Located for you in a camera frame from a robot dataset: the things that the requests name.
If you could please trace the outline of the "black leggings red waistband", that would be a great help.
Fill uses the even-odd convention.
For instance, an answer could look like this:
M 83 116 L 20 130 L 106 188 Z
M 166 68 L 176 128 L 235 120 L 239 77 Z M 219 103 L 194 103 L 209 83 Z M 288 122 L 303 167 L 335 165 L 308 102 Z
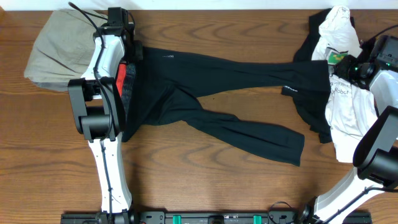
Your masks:
M 151 47 L 144 48 L 142 60 L 127 66 L 122 140 L 130 140 L 143 124 L 160 126 L 184 121 L 256 156 L 299 166 L 303 134 L 208 111 L 199 103 L 202 96 L 264 86 L 280 86 L 282 94 L 293 99 L 300 117 L 318 133 L 320 142 L 331 142 L 325 118 L 331 88 L 324 60 L 246 63 Z

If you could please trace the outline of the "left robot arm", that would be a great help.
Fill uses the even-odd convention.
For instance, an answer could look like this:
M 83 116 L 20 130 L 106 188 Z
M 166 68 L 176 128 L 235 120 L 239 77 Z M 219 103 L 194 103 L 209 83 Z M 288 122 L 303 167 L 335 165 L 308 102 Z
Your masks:
M 76 129 L 95 158 L 102 203 L 96 215 L 62 215 L 62 223 L 137 223 L 121 152 L 126 119 L 118 84 L 119 64 L 131 46 L 129 34 L 123 27 L 99 27 L 88 68 L 68 83 Z

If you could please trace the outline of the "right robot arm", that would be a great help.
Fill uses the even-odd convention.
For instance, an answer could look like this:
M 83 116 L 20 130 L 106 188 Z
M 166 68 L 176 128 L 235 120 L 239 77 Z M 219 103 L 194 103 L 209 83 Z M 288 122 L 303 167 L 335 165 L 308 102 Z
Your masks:
M 315 199 L 304 223 L 343 223 L 370 198 L 397 192 L 397 60 L 391 54 L 378 54 L 362 64 L 357 74 L 374 94 L 379 117 L 356 147 L 353 168 Z

